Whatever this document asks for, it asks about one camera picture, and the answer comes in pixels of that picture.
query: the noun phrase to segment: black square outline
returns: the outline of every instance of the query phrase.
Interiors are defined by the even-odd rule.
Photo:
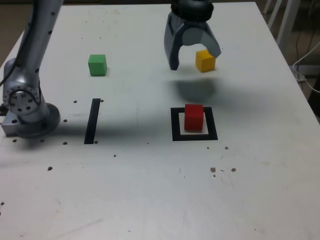
[[[184,107],[171,108],[171,128],[172,128],[172,141],[208,141],[218,140],[214,115],[210,106],[205,106],[203,112],[205,114],[206,125],[208,134],[184,134],[180,133],[179,113],[184,113]]]

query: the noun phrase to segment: black tape strip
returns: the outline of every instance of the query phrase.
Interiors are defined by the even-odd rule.
[[[100,107],[100,98],[93,98],[91,103],[88,124],[86,126],[84,144],[94,144],[99,107]]]

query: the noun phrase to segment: table surface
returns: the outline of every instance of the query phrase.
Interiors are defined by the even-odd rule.
[[[62,7],[40,68],[61,122],[44,142],[0,131],[0,239],[320,238],[319,124],[256,4],[214,4],[222,54],[207,73],[202,45],[170,70],[169,12]],[[90,54],[107,76],[90,77]],[[93,98],[98,144],[84,145]],[[218,140],[172,141],[170,109],[187,103],[212,107]]]

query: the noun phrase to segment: floor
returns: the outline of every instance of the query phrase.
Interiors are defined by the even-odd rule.
[[[256,0],[256,4],[260,11],[265,7],[267,0]],[[274,38],[277,38],[282,16],[285,11],[285,5],[286,1],[283,1],[283,6],[280,8],[277,17],[275,18],[275,21],[273,23],[273,26],[271,28],[271,33],[274,36]],[[264,19],[266,22],[268,22],[273,6],[270,6],[270,11],[264,15]],[[26,20],[30,14],[31,6],[28,4],[14,4],[14,5],[5,5],[2,4],[0,7],[0,65],[5,61],[7,58],[9,52],[11,51],[12,47],[15,45],[16,41],[18,40],[19,36],[23,32],[26,24]],[[313,35],[313,22],[310,18],[307,18],[308,15],[308,8],[300,8],[297,16],[296,23],[294,25],[294,29],[291,35],[290,43],[287,47],[287,51],[284,55],[286,61],[289,65],[292,65],[295,63],[299,58],[304,56],[308,50],[308,46],[310,44],[310,40]],[[320,10],[318,12],[315,12],[315,22],[314,22],[314,36],[312,38],[312,42],[310,44],[310,48],[312,49],[319,41],[320,41]],[[299,35],[299,41],[297,44],[296,49],[296,43],[297,38]],[[305,59],[303,64],[313,64],[313,65],[320,65],[320,47],[316,49],[308,58]],[[303,85],[303,92],[306,95],[306,97],[310,94],[310,88],[308,88],[305,83]]]

